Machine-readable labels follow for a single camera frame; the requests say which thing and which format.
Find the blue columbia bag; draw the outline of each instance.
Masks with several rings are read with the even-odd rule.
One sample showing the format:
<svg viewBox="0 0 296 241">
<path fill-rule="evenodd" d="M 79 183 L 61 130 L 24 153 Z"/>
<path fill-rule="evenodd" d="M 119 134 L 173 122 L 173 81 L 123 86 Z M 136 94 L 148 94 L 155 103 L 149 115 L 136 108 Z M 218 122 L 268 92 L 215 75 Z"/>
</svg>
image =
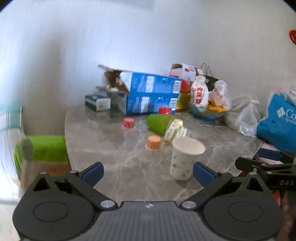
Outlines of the blue columbia bag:
<svg viewBox="0 0 296 241">
<path fill-rule="evenodd" d="M 257 136 L 281 151 L 296 152 L 296 109 L 271 93 L 266 111 L 257 126 Z"/>
</svg>

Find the white floor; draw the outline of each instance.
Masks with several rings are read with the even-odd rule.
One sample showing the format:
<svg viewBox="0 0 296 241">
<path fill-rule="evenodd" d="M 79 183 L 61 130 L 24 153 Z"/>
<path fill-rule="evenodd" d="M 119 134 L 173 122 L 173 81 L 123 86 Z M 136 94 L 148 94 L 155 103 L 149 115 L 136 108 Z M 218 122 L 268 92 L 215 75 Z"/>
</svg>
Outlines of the white floor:
<svg viewBox="0 0 296 241">
<path fill-rule="evenodd" d="M 19 241 L 20 238 L 12 224 L 15 205 L 0 204 L 0 240 Z"/>
</svg>

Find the white paper cup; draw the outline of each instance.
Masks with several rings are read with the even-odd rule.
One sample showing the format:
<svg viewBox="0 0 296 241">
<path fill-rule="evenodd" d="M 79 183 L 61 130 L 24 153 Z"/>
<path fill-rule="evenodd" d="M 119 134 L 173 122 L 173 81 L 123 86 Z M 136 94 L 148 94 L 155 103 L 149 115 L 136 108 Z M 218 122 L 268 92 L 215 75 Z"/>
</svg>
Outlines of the white paper cup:
<svg viewBox="0 0 296 241">
<path fill-rule="evenodd" d="M 172 145 L 170 174 L 176 180 L 186 181 L 192 175 L 193 164 L 197 162 L 198 155 L 205 152 L 205 146 L 191 137 L 177 138 Z"/>
</svg>

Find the green cup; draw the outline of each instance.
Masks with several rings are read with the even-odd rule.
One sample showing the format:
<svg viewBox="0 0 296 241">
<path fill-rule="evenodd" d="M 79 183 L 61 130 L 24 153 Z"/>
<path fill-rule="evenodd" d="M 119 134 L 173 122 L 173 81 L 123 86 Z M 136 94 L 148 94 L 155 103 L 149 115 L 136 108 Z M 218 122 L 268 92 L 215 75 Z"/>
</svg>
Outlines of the green cup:
<svg viewBox="0 0 296 241">
<path fill-rule="evenodd" d="M 147 126 L 149 130 L 163 136 L 172 118 L 172 115 L 151 114 L 147 118 Z"/>
</svg>

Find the blue bowl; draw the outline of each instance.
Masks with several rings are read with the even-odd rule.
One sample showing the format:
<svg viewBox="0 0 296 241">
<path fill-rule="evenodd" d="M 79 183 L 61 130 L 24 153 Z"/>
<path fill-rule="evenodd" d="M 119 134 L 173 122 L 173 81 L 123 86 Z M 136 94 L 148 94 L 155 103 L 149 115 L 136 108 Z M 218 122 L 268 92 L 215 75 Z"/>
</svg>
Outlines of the blue bowl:
<svg viewBox="0 0 296 241">
<path fill-rule="evenodd" d="M 221 119 L 226 111 L 224 112 L 216 112 L 214 110 L 209 110 L 205 108 L 197 108 L 195 105 L 188 103 L 189 110 L 199 119 L 206 120 L 206 121 L 216 121 Z"/>
</svg>

